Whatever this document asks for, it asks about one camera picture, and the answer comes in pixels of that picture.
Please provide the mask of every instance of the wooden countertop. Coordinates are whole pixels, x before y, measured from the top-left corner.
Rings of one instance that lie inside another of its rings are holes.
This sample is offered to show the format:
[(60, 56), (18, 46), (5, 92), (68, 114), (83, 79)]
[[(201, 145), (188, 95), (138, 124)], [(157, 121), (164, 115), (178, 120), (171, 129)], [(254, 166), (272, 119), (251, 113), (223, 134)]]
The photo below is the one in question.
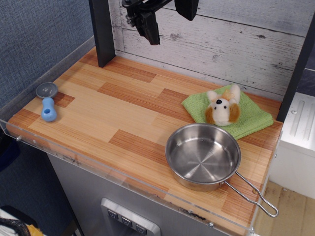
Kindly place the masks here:
[[(126, 174), (124, 181), (129, 186), (156, 194), (182, 209), (193, 209), (194, 216), (215, 226), (244, 234), (242, 227), (250, 226), (254, 205), (228, 186), (211, 192), (183, 187), (172, 176), (164, 155), (168, 137), (177, 128), (194, 123), (181, 102), (218, 85), (120, 57), (100, 68), (95, 49), (54, 83), (59, 87), (54, 98), (57, 119), (43, 121), (42, 100), (36, 97), (9, 120), (7, 128), (12, 134), (95, 171), (105, 171), (107, 165)], [(247, 95), (276, 118), (280, 102)], [(259, 189), (265, 182), (281, 127), (282, 123), (275, 121), (237, 141), (242, 153), (238, 172)], [(239, 177), (234, 175), (230, 182), (257, 200)]]

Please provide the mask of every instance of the blue fabric wall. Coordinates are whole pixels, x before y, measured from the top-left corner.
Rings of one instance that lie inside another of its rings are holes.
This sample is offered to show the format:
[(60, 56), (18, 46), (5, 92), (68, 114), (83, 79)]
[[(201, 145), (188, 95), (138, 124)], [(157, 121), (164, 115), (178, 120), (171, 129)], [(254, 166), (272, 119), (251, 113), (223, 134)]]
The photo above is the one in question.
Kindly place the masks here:
[(88, 0), (0, 0), (0, 108), (92, 35)]
[[(88, 0), (0, 0), (0, 109), (92, 36)], [(44, 152), (19, 147), (20, 156), (0, 172), (0, 206), (59, 236), (72, 216), (58, 179)]]
[(305, 66), (297, 92), (315, 97), (315, 45)]

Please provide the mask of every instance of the stainless steel pot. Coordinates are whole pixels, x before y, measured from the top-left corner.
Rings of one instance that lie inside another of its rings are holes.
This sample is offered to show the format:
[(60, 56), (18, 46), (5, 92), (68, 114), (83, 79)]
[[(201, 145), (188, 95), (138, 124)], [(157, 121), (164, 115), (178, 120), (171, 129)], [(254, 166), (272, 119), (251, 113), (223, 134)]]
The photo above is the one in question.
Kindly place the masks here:
[[(265, 200), (260, 191), (237, 172), (241, 163), (240, 147), (222, 128), (207, 123), (183, 126), (169, 137), (165, 156), (175, 179), (183, 186), (196, 191), (211, 191), (225, 183), (248, 202), (259, 206), (269, 216), (276, 217), (279, 214), (278, 209)], [(228, 183), (228, 179), (235, 173), (255, 189), (276, 214), (269, 213), (260, 203), (250, 200)]]

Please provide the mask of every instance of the stuffed toy dog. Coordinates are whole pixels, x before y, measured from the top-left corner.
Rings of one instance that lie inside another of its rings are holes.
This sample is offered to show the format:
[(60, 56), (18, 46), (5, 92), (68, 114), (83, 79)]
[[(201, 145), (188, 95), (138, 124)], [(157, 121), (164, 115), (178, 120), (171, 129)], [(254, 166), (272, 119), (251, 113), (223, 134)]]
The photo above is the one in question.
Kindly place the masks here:
[(206, 121), (218, 126), (227, 126), (236, 123), (241, 115), (239, 107), (241, 90), (237, 85), (232, 85), (230, 90), (223, 94), (214, 91), (207, 92), (210, 105), (205, 111)]

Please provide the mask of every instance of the pot handle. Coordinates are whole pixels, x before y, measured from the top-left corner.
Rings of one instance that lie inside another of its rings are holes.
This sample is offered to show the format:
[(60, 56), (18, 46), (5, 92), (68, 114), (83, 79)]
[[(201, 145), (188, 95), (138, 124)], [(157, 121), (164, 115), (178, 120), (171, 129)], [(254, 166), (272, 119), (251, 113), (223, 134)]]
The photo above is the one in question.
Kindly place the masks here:
[(263, 200), (266, 204), (268, 204), (271, 208), (273, 208), (276, 211), (276, 214), (272, 215), (270, 214), (261, 204), (259, 204), (258, 202), (255, 202), (251, 199), (249, 199), (248, 197), (246, 197), (243, 193), (241, 193), (239, 190), (237, 190), (236, 188), (234, 188), (231, 184), (229, 184), (227, 181), (224, 181), (224, 183), (226, 183), (229, 187), (231, 187), (235, 192), (237, 192), (239, 195), (241, 195), (243, 198), (245, 198), (248, 202), (255, 204), (257, 206), (259, 206), (267, 215), (269, 215), (270, 217), (276, 217), (279, 214), (278, 209), (272, 205), (270, 202), (268, 202), (266, 199), (264, 199), (264, 197), (262, 196), (261, 192), (252, 184), (250, 183), (247, 179), (245, 179), (240, 173), (236, 172), (236, 174), (241, 177), (248, 185), (250, 185), (254, 190), (257, 191), (257, 193), (259, 194), (261, 200)]

